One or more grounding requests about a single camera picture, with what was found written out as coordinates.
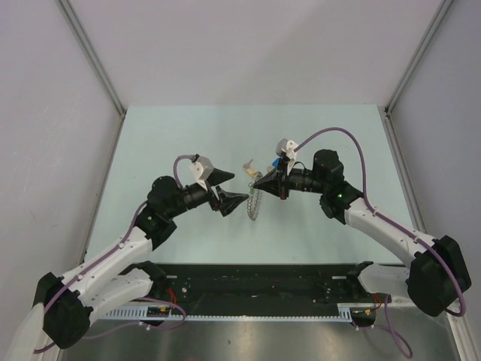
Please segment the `round metal keyring disc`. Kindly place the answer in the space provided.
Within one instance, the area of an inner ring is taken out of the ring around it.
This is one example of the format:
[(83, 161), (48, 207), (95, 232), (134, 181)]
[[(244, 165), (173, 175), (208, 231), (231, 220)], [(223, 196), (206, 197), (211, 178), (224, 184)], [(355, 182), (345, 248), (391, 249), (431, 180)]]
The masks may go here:
[(255, 189), (254, 195), (247, 199), (247, 216), (251, 221), (256, 221), (262, 203), (262, 191)]

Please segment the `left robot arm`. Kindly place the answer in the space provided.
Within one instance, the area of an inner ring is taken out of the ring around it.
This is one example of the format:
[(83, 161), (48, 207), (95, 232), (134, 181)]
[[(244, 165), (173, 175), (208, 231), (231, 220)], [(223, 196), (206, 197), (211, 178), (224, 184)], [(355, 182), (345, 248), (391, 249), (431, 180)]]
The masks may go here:
[(135, 262), (168, 240), (177, 228), (175, 217), (203, 204), (226, 217), (245, 202), (246, 193), (220, 186), (233, 177), (215, 168), (206, 180), (184, 188), (171, 176), (155, 179), (123, 237), (61, 276), (45, 274), (37, 283), (34, 303), (44, 306), (43, 331), (52, 346), (73, 346), (99, 317), (131, 300), (162, 298), (164, 272), (151, 262)]

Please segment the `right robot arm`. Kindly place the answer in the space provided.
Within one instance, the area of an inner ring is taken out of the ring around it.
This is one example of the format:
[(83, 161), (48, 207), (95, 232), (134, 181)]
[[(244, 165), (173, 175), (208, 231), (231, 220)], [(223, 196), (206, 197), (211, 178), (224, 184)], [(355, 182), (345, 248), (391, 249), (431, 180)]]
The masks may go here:
[(382, 293), (410, 299), (419, 310), (436, 317), (472, 285), (456, 240), (408, 229), (369, 207), (364, 193), (345, 180), (343, 163), (333, 150), (317, 151), (311, 169), (293, 168), (282, 156), (253, 186), (282, 200), (292, 191), (318, 194), (327, 218), (369, 236), (401, 261), (400, 267), (371, 261), (357, 265), (346, 283), (348, 296), (356, 302)]

